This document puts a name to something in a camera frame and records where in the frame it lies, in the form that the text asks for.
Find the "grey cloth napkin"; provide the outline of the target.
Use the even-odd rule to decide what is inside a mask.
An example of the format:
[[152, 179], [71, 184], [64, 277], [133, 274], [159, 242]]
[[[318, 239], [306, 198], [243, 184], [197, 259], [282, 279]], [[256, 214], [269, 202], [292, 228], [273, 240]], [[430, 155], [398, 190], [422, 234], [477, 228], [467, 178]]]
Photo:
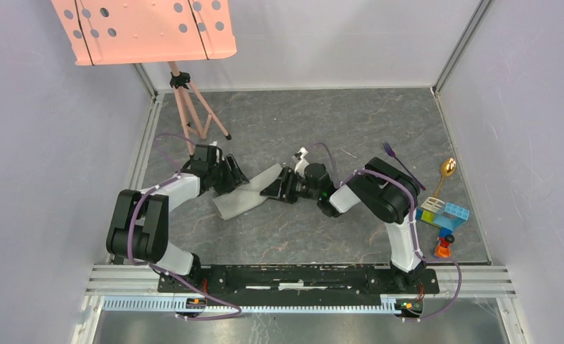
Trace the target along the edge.
[[229, 220], [263, 204], [267, 197], [261, 196], [260, 192], [272, 184], [281, 171], [282, 166], [276, 163], [252, 178], [248, 184], [213, 198], [212, 203], [219, 217]]

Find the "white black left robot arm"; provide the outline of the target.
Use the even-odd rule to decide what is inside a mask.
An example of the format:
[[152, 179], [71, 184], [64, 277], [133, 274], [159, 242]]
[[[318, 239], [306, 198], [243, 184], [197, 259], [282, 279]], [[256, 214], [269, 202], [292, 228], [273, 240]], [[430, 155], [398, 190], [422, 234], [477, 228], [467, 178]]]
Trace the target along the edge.
[[229, 194], [249, 182], [233, 155], [215, 145], [197, 145], [194, 153], [170, 178], [142, 190], [118, 194], [106, 250], [131, 264], [150, 264], [175, 274], [186, 292], [203, 282], [199, 257], [169, 239], [169, 213], [183, 203], [213, 189]]

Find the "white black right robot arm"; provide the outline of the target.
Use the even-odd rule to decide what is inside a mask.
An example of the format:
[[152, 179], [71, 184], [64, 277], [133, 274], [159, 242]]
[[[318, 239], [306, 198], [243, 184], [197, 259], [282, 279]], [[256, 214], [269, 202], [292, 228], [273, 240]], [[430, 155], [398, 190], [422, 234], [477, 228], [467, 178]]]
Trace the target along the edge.
[[380, 158], [372, 158], [341, 186], [335, 186], [322, 163], [307, 163], [301, 172], [284, 167], [260, 195], [288, 204], [312, 199], [329, 217], [339, 217], [364, 204], [386, 227], [391, 244], [393, 286], [410, 292], [420, 284], [426, 268], [415, 234], [419, 185], [410, 176]]

